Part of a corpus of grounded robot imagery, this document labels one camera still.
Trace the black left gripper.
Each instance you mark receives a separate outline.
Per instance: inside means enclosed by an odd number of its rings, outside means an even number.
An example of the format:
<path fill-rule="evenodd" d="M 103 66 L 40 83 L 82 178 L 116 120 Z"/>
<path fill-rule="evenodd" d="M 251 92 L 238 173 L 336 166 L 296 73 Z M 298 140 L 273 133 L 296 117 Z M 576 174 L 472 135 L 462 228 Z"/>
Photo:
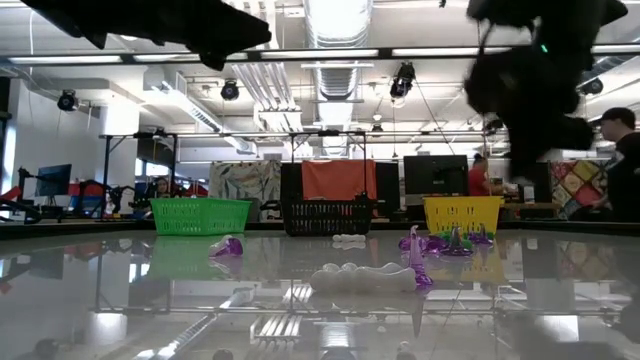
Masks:
<path fill-rule="evenodd" d="M 156 0 L 148 11 L 153 40 L 183 44 L 213 70 L 222 70 L 231 53 L 272 40 L 266 21 L 222 0 Z"/>

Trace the black plastic basket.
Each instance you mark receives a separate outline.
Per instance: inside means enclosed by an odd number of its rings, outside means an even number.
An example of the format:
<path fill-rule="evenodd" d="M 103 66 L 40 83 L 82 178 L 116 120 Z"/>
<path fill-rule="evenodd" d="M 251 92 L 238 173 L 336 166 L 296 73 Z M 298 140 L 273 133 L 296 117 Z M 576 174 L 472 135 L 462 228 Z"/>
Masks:
<path fill-rule="evenodd" d="M 373 209 L 360 200 L 290 200 L 282 202 L 281 213 L 290 236 L 365 235 Z"/>

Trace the leaf print cloth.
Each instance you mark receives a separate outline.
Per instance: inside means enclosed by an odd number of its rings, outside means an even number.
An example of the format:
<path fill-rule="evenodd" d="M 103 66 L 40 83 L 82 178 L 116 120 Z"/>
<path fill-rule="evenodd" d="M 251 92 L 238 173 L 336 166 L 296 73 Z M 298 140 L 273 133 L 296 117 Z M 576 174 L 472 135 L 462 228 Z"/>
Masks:
<path fill-rule="evenodd" d="M 262 203 L 279 200 L 281 193 L 279 161 L 224 163 L 210 166 L 209 193 L 212 198 L 258 199 Z"/>

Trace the black panel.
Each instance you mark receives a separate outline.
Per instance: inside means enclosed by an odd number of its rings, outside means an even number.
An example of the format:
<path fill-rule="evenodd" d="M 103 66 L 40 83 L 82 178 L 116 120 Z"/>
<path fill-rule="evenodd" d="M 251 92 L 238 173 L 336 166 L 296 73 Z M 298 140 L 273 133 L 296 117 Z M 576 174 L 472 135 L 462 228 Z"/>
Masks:
<path fill-rule="evenodd" d="M 300 163 L 281 164 L 280 195 L 282 201 L 303 198 L 302 166 Z"/>
<path fill-rule="evenodd" d="M 376 163 L 376 194 L 378 210 L 383 216 L 389 217 L 400 209 L 400 178 L 397 163 Z"/>

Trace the yellow plastic basket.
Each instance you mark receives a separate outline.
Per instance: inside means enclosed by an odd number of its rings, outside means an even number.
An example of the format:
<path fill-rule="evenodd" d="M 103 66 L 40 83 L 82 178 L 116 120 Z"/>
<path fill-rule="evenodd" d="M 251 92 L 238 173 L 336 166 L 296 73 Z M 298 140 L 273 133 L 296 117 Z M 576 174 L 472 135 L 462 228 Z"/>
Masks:
<path fill-rule="evenodd" d="M 503 199 L 498 196 L 424 197 L 427 227 L 432 233 L 460 227 L 464 233 L 484 228 L 495 233 Z"/>

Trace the black monitor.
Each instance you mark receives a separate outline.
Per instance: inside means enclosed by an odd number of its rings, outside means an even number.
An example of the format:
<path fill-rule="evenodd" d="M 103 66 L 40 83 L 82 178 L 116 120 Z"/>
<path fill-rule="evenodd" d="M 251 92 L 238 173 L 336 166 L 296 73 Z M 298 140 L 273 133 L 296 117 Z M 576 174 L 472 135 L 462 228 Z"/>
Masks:
<path fill-rule="evenodd" d="M 467 157 L 419 155 L 403 158 L 405 191 L 411 195 L 467 196 Z"/>
<path fill-rule="evenodd" d="M 51 197 L 67 195 L 71 179 L 71 164 L 41 167 L 36 175 L 36 195 Z"/>

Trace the black background table frame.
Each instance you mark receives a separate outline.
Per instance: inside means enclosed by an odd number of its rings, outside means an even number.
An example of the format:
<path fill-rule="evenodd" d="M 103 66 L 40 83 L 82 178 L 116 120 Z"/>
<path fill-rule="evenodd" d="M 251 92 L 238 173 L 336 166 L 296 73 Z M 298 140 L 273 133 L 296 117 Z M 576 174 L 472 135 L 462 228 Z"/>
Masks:
<path fill-rule="evenodd" d="M 123 134 L 123 135 L 101 134 L 99 138 L 105 141 L 104 165 L 103 165 L 103 175 L 102 175 L 103 195 L 100 203 L 100 219 L 104 219 L 106 217 L 106 206 L 107 206 L 106 197 L 109 190 L 108 178 L 109 178 L 111 152 L 114 151 L 124 140 L 152 139 L 154 141 L 157 141 L 160 139 L 167 139 L 167 138 L 171 139 L 174 149 L 173 149 L 173 155 L 172 155 L 172 160 L 170 165 L 170 170 L 171 170 L 170 180 L 174 181 L 175 169 L 177 164 L 176 149 L 178 146 L 178 135 L 176 133 L 167 133 L 164 130 L 156 130 L 155 132 L 136 132 L 133 134 Z"/>

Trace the colourful patchwork quilt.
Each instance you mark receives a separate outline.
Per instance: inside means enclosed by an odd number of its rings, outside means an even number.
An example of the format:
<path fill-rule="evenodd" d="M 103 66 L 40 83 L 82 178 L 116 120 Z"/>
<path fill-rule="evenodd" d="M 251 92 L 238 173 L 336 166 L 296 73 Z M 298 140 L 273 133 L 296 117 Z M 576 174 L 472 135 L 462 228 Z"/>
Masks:
<path fill-rule="evenodd" d="M 558 215 L 568 220 L 576 211 L 591 206 L 606 193 L 607 167 L 611 160 L 579 159 L 550 163 L 553 203 Z"/>

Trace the silver ribbed ceiling duct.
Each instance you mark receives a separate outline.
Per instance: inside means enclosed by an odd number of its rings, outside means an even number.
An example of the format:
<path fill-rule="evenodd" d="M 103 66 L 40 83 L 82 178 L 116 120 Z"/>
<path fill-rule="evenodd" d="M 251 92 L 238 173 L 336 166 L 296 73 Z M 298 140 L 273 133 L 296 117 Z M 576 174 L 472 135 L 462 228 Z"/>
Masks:
<path fill-rule="evenodd" d="M 313 49 L 367 46 L 374 0 L 303 0 L 308 46 Z M 354 111 L 357 68 L 316 68 L 317 116 L 325 130 L 347 131 Z"/>

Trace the white ceiling pipes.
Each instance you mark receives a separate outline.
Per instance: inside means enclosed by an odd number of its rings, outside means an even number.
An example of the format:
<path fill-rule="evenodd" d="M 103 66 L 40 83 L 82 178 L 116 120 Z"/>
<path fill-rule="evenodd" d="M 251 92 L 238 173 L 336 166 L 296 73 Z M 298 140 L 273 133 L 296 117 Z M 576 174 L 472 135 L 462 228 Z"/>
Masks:
<path fill-rule="evenodd" d="M 254 100 L 254 122 L 267 132 L 303 130 L 283 63 L 244 63 L 232 69 Z"/>

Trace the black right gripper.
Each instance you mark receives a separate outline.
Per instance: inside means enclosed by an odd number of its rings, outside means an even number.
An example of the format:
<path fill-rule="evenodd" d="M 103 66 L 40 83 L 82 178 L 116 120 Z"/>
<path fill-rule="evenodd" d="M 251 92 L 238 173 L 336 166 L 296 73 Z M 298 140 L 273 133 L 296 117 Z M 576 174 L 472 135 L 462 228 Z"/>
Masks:
<path fill-rule="evenodd" d="M 467 102 L 506 127 L 511 180 L 529 179 L 549 149 L 588 150 L 594 142 L 588 122 L 571 115 L 579 102 L 575 87 L 529 46 L 480 52 L 467 75 Z"/>

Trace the silver angled ceiling duct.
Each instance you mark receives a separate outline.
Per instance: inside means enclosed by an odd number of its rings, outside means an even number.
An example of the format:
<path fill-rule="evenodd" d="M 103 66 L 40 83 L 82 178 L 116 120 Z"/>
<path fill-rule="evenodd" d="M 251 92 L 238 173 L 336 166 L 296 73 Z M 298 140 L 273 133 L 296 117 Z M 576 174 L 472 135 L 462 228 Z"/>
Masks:
<path fill-rule="evenodd" d="M 629 82 L 640 77 L 640 56 L 633 57 L 599 75 L 603 83 Z"/>

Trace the orange cloth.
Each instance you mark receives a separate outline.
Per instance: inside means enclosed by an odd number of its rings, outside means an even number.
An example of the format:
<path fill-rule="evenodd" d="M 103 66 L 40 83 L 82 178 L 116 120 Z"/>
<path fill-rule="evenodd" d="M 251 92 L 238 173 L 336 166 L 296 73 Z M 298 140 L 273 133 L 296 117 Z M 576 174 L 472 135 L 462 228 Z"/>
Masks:
<path fill-rule="evenodd" d="M 349 201 L 363 192 L 367 192 L 370 199 L 377 199 L 373 160 L 304 161 L 301 172 L 305 199 Z"/>

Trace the green plastic basket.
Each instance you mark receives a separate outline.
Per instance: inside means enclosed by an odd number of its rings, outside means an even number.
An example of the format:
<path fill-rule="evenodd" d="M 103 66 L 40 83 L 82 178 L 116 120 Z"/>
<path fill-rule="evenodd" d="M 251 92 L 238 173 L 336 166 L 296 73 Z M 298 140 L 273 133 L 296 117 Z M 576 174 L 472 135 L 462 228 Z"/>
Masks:
<path fill-rule="evenodd" d="M 209 236 L 242 233 L 251 203 L 216 198 L 151 200 L 156 231 L 162 236 Z"/>

